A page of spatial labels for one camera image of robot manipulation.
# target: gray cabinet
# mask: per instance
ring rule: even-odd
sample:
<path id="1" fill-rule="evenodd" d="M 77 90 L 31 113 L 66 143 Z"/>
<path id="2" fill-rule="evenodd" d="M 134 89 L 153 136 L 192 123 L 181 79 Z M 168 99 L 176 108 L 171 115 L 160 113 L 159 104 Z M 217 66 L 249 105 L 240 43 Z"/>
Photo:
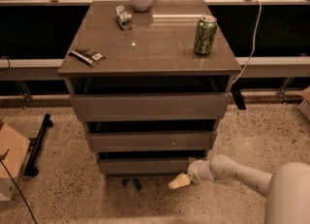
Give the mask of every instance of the gray cabinet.
<path id="1" fill-rule="evenodd" d="M 116 22 L 119 5 L 131 30 Z M 125 0 L 90 7 L 70 49 L 107 59 L 90 68 L 67 55 L 58 74 L 105 176 L 179 174 L 213 147 L 240 68 L 220 29 L 210 55 L 194 54 L 197 21 L 207 14 L 203 1 L 156 0 L 142 13 Z"/>

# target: drawer front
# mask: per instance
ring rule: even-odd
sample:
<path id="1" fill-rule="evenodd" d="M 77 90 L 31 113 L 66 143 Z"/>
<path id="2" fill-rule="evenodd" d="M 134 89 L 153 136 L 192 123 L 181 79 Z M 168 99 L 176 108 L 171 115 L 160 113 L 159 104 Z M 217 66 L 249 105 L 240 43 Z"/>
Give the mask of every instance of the drawer front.
<path id="1" fill-rule="evenodd" d="M 80 121 L 217 119 L 224 116 L 231 94 L 103 96 L 74 95 Z"/>
<path id="2" fill-rule="evenodd" d="M 106 176 L 159 176 L 186 172 L 188 160 L 98 161 Z"/>
<path id="3" fill-rule="evenodd" d="M 95 153 L 110 151 L 146 150 L 201 150 L 208 151 L 216 138 L 216 132 L 198 133 L 126 133 L 87 134 L 86 139 Z"/>

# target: box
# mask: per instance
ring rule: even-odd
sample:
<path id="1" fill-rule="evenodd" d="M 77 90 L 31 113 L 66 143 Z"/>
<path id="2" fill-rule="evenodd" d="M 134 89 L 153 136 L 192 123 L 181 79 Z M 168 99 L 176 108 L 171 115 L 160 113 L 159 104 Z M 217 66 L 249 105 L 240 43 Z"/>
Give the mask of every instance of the box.
<path id="1" fill-rule="evenodd" d="M 18 131 L 0 119 L 0 154 L 9 150 L 6 158 L 2 160 L 11 176 L 17 182 L 21 167 L 25 160 L 30 141 L 19 134 Z M 15 190 L 15 185 L 10 176 L 0 164 L 0 201 L 9 201 Z"/>
<path id="2" fill-rule="evenodd" d="M 303 101 L 298 108 L 310 120 L 310 86 L 303 90 L 300 95 L 303 97 Z"/>

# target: can lid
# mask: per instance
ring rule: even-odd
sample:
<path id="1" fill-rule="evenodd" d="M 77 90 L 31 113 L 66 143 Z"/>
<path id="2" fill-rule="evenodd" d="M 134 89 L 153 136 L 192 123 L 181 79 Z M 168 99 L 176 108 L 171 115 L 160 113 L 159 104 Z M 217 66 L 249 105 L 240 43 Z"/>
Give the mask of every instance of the can lid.
<path id="1" fill-rule="evenodd" d="M 203 22 L 215 22 L 216 17 L 210 16 L 210 15 L 205 15 L 205 16 L 201 17 L 201 21 L 203 21 Z"/>

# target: gray floor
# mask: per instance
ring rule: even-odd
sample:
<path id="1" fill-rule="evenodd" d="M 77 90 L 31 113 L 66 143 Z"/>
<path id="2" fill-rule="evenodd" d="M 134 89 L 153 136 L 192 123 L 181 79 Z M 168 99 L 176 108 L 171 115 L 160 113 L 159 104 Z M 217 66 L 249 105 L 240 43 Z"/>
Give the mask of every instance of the gray floor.
<path id="1" fill-rule="evenodd" d="M 226 154 L 267 172 L 286 162 L 310 163 L 310 122 L 298 104 L 247 99 L 247 111 L 229 105 L 209 156 Z M 46 105 L 0 109 L 1 118 L 26 137 L 35 137 L 45 113 L 51 114 L 54 126 L 43 142 L 40 174 L 18 181 L 38 223 L 264 223 L 264 198 L 240 184 L 206 182 L 170 191 L 170 178 L 153 177 L 142 178 L 138 192 L 132 182 L 124 187 L 121 179 L 105 180 L 73 109 Z M 0 202 L 0 223 L 31 223 L 17 191 L 11 201 Z"/>

